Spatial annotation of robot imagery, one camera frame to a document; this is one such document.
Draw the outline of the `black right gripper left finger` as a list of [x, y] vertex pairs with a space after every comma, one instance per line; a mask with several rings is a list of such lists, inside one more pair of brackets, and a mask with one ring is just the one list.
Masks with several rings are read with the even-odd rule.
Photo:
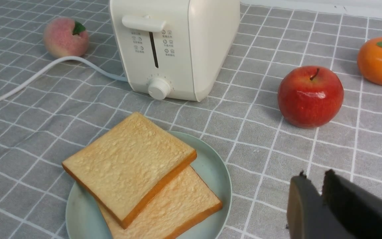
[[286, 219], [291, 239], [353, 239], [301, 171], [290, 180]]

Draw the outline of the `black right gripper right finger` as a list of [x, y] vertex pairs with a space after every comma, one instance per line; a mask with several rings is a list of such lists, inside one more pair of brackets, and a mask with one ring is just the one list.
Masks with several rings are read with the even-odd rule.
[[358, 239], [382, 239], [382, 199], [330, 169], [322, 186], [324, 203]]

